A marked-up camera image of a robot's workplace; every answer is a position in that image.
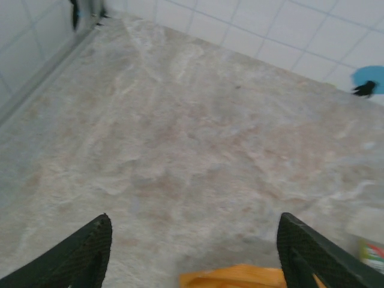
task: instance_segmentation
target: blue sticker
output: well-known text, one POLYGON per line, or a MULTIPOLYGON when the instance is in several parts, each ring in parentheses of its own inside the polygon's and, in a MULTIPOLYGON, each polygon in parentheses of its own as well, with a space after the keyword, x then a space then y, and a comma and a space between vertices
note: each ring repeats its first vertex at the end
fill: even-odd
POLYGON ((376 82, 374 93, 384 94, 384 66, 366 66, 357 69, 351 77, 356 86, 364 85, 367 81, 376 82))

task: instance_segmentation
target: marble floor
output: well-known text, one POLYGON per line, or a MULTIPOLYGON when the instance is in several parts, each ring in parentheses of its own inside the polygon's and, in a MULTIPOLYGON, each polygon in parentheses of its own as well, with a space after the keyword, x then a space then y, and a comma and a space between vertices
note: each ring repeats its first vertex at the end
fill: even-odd
POLYGON ((104 287, 135 288, 278 266, 284 211, 354 253, 348 220, 384 208, 383 106, 134 17, 101 28, 0 152, 0 277, 104 212, 104 287))

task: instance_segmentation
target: beige stone floor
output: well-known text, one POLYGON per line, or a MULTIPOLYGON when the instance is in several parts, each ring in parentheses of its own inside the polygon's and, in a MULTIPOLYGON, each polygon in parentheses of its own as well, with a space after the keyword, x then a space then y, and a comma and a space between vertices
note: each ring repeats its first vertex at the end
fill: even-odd
POLYGON ((104 287, 135 288, 278 266, 284 211, 353 253, 348 219, 384 208, 384 107, 137 18, 110 20, 0 152, 0 277, 103 212, 104 287))

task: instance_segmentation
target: orange object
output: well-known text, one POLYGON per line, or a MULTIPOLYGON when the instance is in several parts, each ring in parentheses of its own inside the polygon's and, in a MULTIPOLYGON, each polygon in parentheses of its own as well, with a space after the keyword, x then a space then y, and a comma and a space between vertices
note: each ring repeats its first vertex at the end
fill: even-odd
MULTIPOLYGON (((319 288, 326 288, 315 276, 319 288)), ((247 264, 181 274, 180 288, 286 288, 283 270, 247 264)))

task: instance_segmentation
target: tiled wall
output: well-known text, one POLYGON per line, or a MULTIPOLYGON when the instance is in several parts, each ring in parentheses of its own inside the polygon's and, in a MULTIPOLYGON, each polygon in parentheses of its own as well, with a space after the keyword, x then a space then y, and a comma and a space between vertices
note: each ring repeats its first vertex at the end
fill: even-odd
POLYGON ((0 0, 0 106, 71 37, 68 0, 0 0))
POLYGON ((349 91, 384 64, 384 0, 107 0, 233 51, 349 91))

